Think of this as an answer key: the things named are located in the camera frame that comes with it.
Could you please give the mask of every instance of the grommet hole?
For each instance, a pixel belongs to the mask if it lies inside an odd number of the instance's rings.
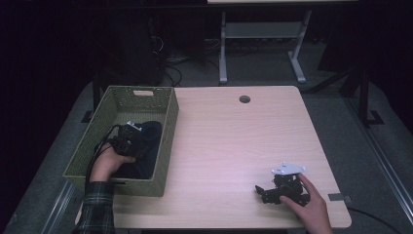
[[[249,103],[251,101],[251,98],[248,96],[241,96],[240,97],[240,102],[242,103]]]

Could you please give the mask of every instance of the wire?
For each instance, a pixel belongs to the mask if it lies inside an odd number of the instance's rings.
[[[210,64],[212,64],[218,71],[219,71],[219,67],[218,67],[218,65],[216,65],[215,63],[213,63],[213,61],[211,61],[211,60],[208,60],[208,59],[204,59],[204,61],[206,61],[206,62],[208,62],[208,63],[210,63]]]
[[[402,234],[402,233],[401,233],[400,231],[398,231],[395,227],[391,226],[390,224],[388,224],[387,222],[385,222],[383,219],[381,219],[381,218],[378,217],[378,216],[375,216],[375,215],[373,215],[373,214],[369,214],[369,213],[366,213],[366,212],[364,212],[364,211],[360,211],[360,210],[357,210],[357,209],[354,209],[354,208],[350,208],[350,207],[347,207],[347,209],[348,209],[349,211],[352,211],[352,212],[355,212],[355,213],[360,213],[360,214],[369,216],[369,217],[371,217],[371,218],[373,218],[373,219],[376,219],[377,221],[379,221],[379,222],[385,224],[386,226],[388,226],[388,227],[389,227],[392,231],[394,231],[395,233]]]
[[[165,72],[165,76],[167,76],[167,78],[170,80],[170,85],[172,87],[180,86],[180,82],[182,81],[182,72],[180,72],[180,70],[178,70],[177,68],[171,66],[166,66],[165,68],[172,69],[179,74],[178,81],[174,81],[172,76],[170,76],[169,73]]]
[[[162,38],[161,37],[159,37],[159,36],[152,36],[152,39],[155,39],[155,41],[156,41],[156,39],[158,39],[158,40],[160,40],[161,41],[161,48],[159,48],[158,49],[158,52],[160,52],[163,48],[164,48],[164,40],[162,40]]]
[[[218,39],[206,39],[206,54],[220,49],[220,46],[221,41]]]
[[[167,58],[167,62],[171,62],[171,63],[174,63],[174,62],[181,63],[181,62],[187,61],[187,60],[189,60],[189,59],[191,59],[191,58],[189,58],[189,57]]]
[[[102,150],[100,151],[100,154],[102,154],[104,151],[106,151],[106,149],[111,148],[111,147],[112,147],[112,145],[109,145],[109,146],[107,146],[106,148],[102,149]]]
[[[228,44],[228,56],[230,57],[245,57],[248,55],[251,55],[253,53],[256,53],[259,51],[260,47],[258,45],[255,45],[253,43],[246,43],[243,41],[235,41],[234,43]]]

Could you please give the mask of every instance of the basket handle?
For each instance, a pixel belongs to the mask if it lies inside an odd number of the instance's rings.
[[[148,91],[148,90],[134,90],[133,94],[135,96],[148,96],[148,97],[152,97],[154,95],[153,91]]]

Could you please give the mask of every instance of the white robotic part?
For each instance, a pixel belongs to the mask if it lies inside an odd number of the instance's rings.
[[[287,162],[282,162],[282,165],[278,168],[274,168],[271,170],[274,175],[292,175],[292,174],[300,174],[306,172],[305,167],[297,166],[294,164],[290,164]]]
[[[138,131],[142,132],[142,128],[138,128],[137,126],[135,126],[134,122],[132,122],[131,120],[129,120],[127,124],[133,127],[134,129],[137,129]]]

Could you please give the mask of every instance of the black object in basket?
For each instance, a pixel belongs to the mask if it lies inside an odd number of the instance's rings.
[[[152,176],[159,143],[162,135],[162,125],[157,121],[142,124],[129,121],[119,128],[118,134],[108,139],[116,153],[136,158],[133,164],[124,164],[114,177],[148,179]]]

